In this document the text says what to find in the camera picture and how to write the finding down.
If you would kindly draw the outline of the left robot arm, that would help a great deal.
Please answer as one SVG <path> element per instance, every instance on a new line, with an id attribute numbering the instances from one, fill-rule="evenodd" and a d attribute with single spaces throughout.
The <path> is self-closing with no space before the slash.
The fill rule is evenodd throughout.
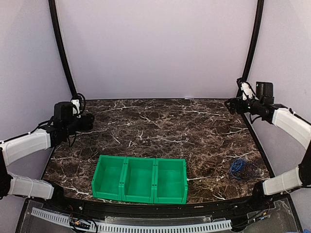
<path id="1" fill-rule="evenodd" d="M 85 113 L 79 100 L 55 104 L 53 116 L 25 134 L 2 140 L 0 143 L 0 196 L 24 196 L 49 200 L 51 206 L 63 212 L 68 200 L 57 193 L 59 188 L 44 180 L 19 176 L 7 170 L 13 162 L 38 151 L 47 150 L 69 142 L 70 136 L 93 128 L 95 117 Z"/>

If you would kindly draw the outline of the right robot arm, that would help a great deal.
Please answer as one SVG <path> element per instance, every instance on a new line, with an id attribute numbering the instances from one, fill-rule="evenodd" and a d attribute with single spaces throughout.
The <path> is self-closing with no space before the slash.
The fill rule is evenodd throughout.
<path id="1" fill-rule="evenodd" d="M 297 115 L 292 108 L 274 102 L 274 86 L 269 82 L 257 82 L 252 88 L 249 82 L 237 79 L 240 94 L 225 101 L 231 114 L 255 116 L 272 124 L 294 138 L 306 150 L 301 163 L 294 169 L 284 172 L 254 185 L 248 199 L 248 207 L 259 210 L 270 196 L 290 193 L 311 186 L 311 124 Z"/>

